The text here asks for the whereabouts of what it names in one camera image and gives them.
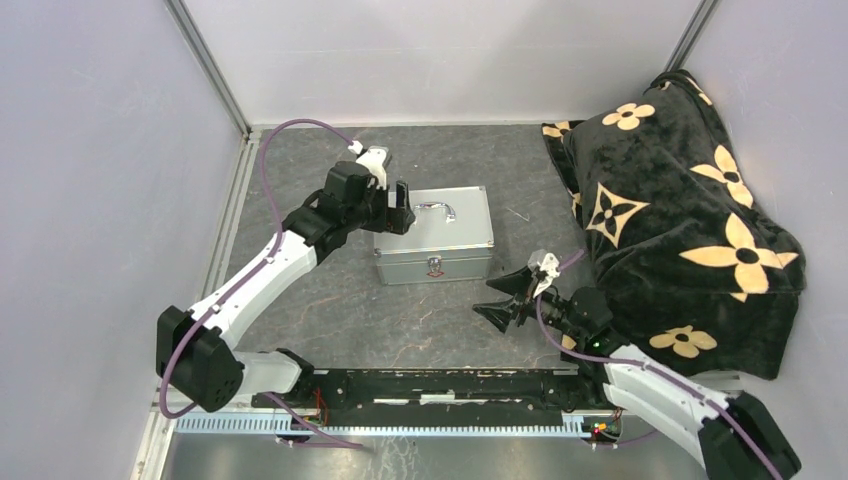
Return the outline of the grey metal case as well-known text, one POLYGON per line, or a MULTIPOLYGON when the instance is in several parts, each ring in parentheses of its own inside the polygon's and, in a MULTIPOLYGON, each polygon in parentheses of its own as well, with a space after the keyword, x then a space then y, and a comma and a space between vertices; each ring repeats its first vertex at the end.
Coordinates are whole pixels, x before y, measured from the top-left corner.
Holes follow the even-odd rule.
POLYGON ((484 186, 412 190, 415 222, 404 235, 374 236, 385 285, 479 280, 492 265, 495 239, 484 186))

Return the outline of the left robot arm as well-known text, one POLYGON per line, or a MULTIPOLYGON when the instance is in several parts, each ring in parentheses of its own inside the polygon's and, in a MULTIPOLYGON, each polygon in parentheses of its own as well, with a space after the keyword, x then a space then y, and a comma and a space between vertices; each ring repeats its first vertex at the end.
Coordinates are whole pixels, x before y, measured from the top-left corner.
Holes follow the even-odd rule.
POLYGON ((391 191, 388 151, 366 150, 340 161, 322 189, 281 223, 269 243, 229 281, 187 310, 168 307, 158 318, 156 369, 159 399, 174 387, 191 407, 215 412, 239 395, 276 393, 290 407, 306 405, 314 381, 305 365, 282 351, 237 351, 249 326, 300 277, 345 245, 350 233, 405 234, 414 222, 405 182, 391 191))

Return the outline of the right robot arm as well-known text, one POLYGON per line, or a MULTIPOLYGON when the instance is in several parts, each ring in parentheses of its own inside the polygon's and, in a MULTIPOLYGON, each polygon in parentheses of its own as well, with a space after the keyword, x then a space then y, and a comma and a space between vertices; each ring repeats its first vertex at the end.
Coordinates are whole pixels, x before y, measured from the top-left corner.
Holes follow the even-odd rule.
POLYGON ((472 309, 499 331, 534 318, 543 334, 557 330, 574 340, 572 347, 554 345, 583 375, 577 392, 585 405, 609 403, 636 415, 683 448, 710 479, 791 479, 801 471, 800 457, 759 399, 707 388, 652 360, 614 328, 597 288, 581 287, 564 298, 552 292, 547 272, 527 267, 486 284, 508 299, 472 309))

